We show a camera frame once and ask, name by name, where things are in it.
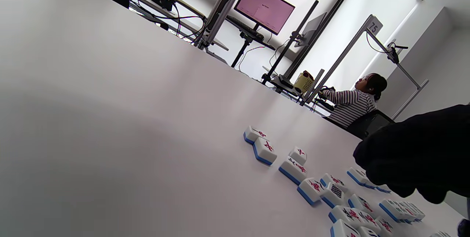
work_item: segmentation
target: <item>striped shirt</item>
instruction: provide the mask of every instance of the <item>striped shirt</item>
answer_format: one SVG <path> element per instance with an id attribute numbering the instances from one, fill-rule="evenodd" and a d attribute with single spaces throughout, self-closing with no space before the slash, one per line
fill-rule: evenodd
<path id="1" fill-rule="evenodd" d="M 324 90 L 322 94 L 337 105 L 328 118 L 345 128 L 362 115 L 377 109 L 373 95 L 360 90 Z"/>

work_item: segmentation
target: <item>white table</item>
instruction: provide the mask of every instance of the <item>white table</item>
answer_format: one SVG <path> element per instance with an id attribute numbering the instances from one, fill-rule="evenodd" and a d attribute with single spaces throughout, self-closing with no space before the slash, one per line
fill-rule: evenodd
<path id="1" fill-rule="evenodd" d="M 329 236 L 277 168 L 352 182 L 358 139 L 109 0 L 2 0 L 0 229 L 9 237 Z M 279 159 L 242 139 L 262 128 Z M 462 218 L 420 195 L 399 236 L 456 236 Z"/>

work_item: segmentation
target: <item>red character on tile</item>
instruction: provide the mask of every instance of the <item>red character on tile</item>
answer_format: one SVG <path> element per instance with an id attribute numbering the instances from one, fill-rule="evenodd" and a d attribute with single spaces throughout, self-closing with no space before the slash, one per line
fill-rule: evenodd
<path id="1" fill-rule="evenodd" d="M 374 221 L 374 219 L 369 214 L 366 215 L 366 219 L 377 226 L 377 223 Z"/>
<path id="2" fill-rule="evenodd" d="M 359 219 L 359 216 L 357 215 L 357 213 L 354 212 L 354 210 L 350 210 L 350 211 L 349 211 L 349 215 L 351 215 L 352 217 L 354 217 L 354 218 L 356 218 L 356 219 L 358 219 L 358 220 L 361 220 L 361 219 Z"/>
<path id="3" fill-rule="evenodd" d="M 272 146 L 269 145 L 269 142 L 268 142 L 268 141 L 266 141 L 265 146 L 266 146 L 271 152 L 274 151 L 274 149 L 272 148 Z"/>
<path id="4" fill-rule="evenodd" d="M 380 224 L 389 232 L 391 232 L 390 228 L 390 224 L 388 224 L 388 222 L 384 222 L 384 221 L 381 221 Z"/>
<path id="5" fill-rule="evenodd" d="M 318 192 L 320 192 L 320 185 L 319 185 L 319 184 L 317 184 L 317 183 L 312 183 L 312 181 L 310 181 L 310 180 L 309 180 L 309 182 L 310 182 L 310 185 L 312 185 L 315 190 L 317 190 Z"/>
<path id="6" fill-rule="evenodd" d="M 305 170 L 305 167 L 301 167 L 299 164 L 295 164 L 295 165 L 297 165 L 297 167 L 298 167 L 300 170 L 302 170 L 302 172 L 307 172 L 307 170 Z"/>
<path id="7" fill-rule="evenodd" d="M 369 203 L 363 202 L 362 204 L 363 204 L 364 207 L 366 207 L 366 209 L 368 209 L 370 212 L 374 212 L 374 211 L 369 207 Z"/>

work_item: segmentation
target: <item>black chair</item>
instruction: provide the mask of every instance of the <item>black chair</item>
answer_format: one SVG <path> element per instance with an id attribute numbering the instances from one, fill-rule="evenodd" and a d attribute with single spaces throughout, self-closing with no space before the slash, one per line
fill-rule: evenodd
<path id="1" fill-rule="evenodd" d="M 380 110 L 373 110 L 353 121 L 346 131 L 364 140 L 380 128 L 393 123 L 395 122 Z"/>

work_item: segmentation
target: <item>white wall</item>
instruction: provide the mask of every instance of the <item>white wall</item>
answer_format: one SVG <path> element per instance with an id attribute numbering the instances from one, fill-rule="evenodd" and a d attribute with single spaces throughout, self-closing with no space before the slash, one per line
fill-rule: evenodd
<path id="1" fill-rule="evenodd" d="M 453 192 L 448 192 L 444 201 L 463 217 L 466 217 L 467 219 L 469 218 L 466 197 L 462 197 Z"/>
<path id="2" fill-rule="evenodd" d="M 417 67 L 412 68 L 413 77 L 418 82 L 429 79 L 430 83 L 416 97 L 415 100 L 404 110 L 398 117 L 397 121 L 403 121 L 413 115 L 440 110 L 456 104 L 467 104 L 470 102 L 470 62 L 468 55 L 468 46 L 470 45 L 470 30 L 457 29 L 453 30 L 448 37 L 441 37 L 441 43 L 430 44 L 426 49 L 434 49 L 434 51 L 419 51 L 423 53 L 425 58 Z M 410 53 L 404 61 L 407 65 L 407 59 L 416 56 Z M 387 102 L 379 104 L 382 110 L 391 110 L 390 108 L 399 108 L 415 88 L 411 83 L 403 85 L 403 77 L 392 75 L 389 78 L 391 93 L 387 95 Z"/>
<path id="3" fill-rule="evenodd" d="M 400 53 L 400 59 L 403 60 L 406 55 L 410 52 L 413 47 L 416 47 L 416 42 L 422 37 L 424 32 L 430 27 L 430 25 L 444 10 L 443 7 L 437 7 L 430 5 L 428 1 L 421 1 L 418 3 L 415 8 L 412 10 L 409 16 L 400 24 L 398 29 L 390 36 L 391 41 L 396 39 L 397 45 L 408 46 L 408 50 L 403 50 Z M 448 18 L 448 13 L 445 11 L 441 14 L 436 25 L 436 29 L 443 29 L 441 32 L 450 33 L 450 19 Z M 426 38 L 438 39 L 441 36 L 436 36 L 436 34 L 429 34 Z M 374 59 L 369 64 L 369 66 L 364 70 L 364 72 L 359 76 L 360 78 L 364 75 L 370 73 L 379 73 L 385 78 L 388 78 L 397 66 L 388 60 L 387 56 L 381 53 L 376 53 Z"/>
<path id="4" fill-rule="evenodd" d="M 386 43 L 417 3 L 417 0 L 345 0 L 300 65 L 296 75 L 303 70 L 313 74 L 321 68 L 328 70 L 370 14 L 376 15 L 383 23 L 378 38 L 382 43 Z M 371 43 L 375 48 L 379 48 L 375 43 Z M 369 47 L 366 35 L 363 34 L 327 85 L 334 85 L 337 90 L 349 89 L 375 55 L 376 52 Z"/>

